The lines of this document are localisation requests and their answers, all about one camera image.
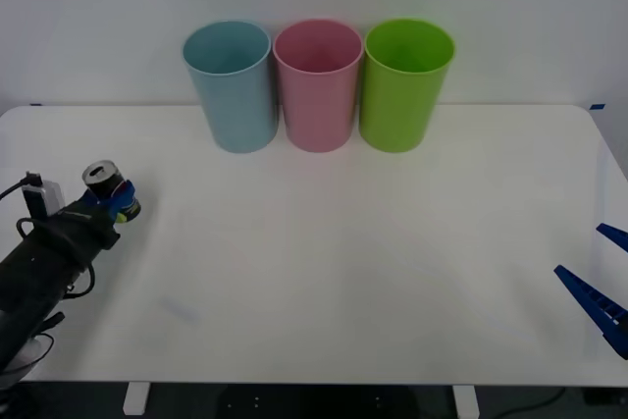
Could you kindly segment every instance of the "white table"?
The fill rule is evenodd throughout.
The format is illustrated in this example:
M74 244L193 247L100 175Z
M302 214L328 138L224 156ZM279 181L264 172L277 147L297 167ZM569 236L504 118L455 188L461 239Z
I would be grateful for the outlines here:
M552 272L628 306L628 254L595 232L628 228L628 183L586 111L439 106L404 154L358 132L309 154L283 125L229 154L198 107L0 119L0 189L36 171L69 202L104 158L142 213L96 259L94 293L62 303L31 379L628 386ZM0 257L25 212L3 200Z

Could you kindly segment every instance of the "can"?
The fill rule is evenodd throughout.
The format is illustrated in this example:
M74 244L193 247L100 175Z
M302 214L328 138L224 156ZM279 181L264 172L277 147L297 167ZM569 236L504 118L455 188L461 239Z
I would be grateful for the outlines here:
M122 177L118 167L108 160L90 164L82 173L82 181L85 182L99 201L107 200L122 193L128 185L128 181ZM118 213L117 223L125 223L137 217L141 206L137 198L133 197L130 205L124 206Z

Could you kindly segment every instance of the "black cable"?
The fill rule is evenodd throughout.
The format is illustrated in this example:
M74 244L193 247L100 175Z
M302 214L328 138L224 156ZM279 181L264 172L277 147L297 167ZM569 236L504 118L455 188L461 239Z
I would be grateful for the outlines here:
M89 286L80 293L66 293L63 297L64 299L81 298L82 296L85 296L94 289L94 286L96 285L96 272L94 272L94 268L91 266L91 264L87 266L87 272L89 273Z
M39 174L26 173L26 177L24 177L18 183L16 183L15 185L11 185L9 188L7 188L2 193L0 193L0 200L4 198L5 196L7 196L12 191L17 190L18 188L24 185L42 186L41 176Z
M0 193L0 200L2 198L4 198L5 196L7 196L9 193L11 193L12 191L17 190L18 188L20 188L21 186L23 186L24 184L22 182L18 182L15 185L11 185L9 188L7 188L6 190L4 190L2 193Z
M85 264L82 261L82 257L80 256L80 251L77 245L67 235L58 231L54 226L49 225L44 221L35 220L33 218L20 218L16 222L16 228L18 229L18 233L20 233L20 236L22 238L26 237L26 233L22 228L22 225L24 223L31 223L35 228L41 229L49 233L53 237L57 237L65 242L68 248L71 250L75 262L81 267L87 269L87 272L89 272L89 286L87 287L87 289L85 291L82 291L81 293L66 293L64 295L64 299L77 299L90 293L96 285L96 273L94 272L94 268L91 266L91 264Z
M503 419L504 417L510 416L512 414L519 414L520 412L532 411L534 409L540 409L542 407L549 406L550 404L554 404L559 399L561 399L562 396L566 393L566 391L567 391L567 388L563 387L560 390L558 390L558 392L554 396L550 397L549 399L546 399L545 401L539 402L537 404L530 404L528 406L520 406L520 407L513 407L512 409L507 409L501 412L500 414L498 414L497 416L495 416L493 419Z
M27 363L26 365L23 365L23 366L18 367L18 368L14 368L12 370L5 370L4 372L0 373L0 377L4 377L4 376L7 376L7 375L14 375L14 374L19 373L19 372L21 372L23 370L30 369L30 368L34 367L37 363L39 363L41 360L46 358L46 355L48 355L50 353L50 350L52 350L52 347L55 344L55 338L53 338L52 336L50 336L49 334L46 334L46 333L40 333L40 334L38 334L35 337L37 338L38 336L44 336L45 338L49 338L50 339L50 344L48 345L48 348L46 349L46 351L43 352L39 356L39 358L33 360L30 363Z

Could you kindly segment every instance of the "plastic cup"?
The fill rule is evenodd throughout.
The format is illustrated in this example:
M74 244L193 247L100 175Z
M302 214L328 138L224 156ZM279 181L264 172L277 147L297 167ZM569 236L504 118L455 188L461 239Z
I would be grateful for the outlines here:
M275 39L288 138L310 152L341 147L351 136L364 46L360 34L333 20L307 20Z
M183 44L183 60L209 128L227 151L256 151L277 132L270 50L264 29L234 21L205 26Z
M387 152L416 147L427 129L455 44L438 26L389 20L366 36L360 133Z

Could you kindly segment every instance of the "table leg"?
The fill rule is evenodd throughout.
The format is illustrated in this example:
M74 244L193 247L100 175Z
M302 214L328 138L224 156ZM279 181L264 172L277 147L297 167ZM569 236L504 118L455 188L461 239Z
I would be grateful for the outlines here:
M146 400L150 391L148 382L130 382L125 397L123 411L127 416L142 416L146 410Z
M475 388L472 385L454 385L453 399L458 419L478 419L480 407L475 396Z

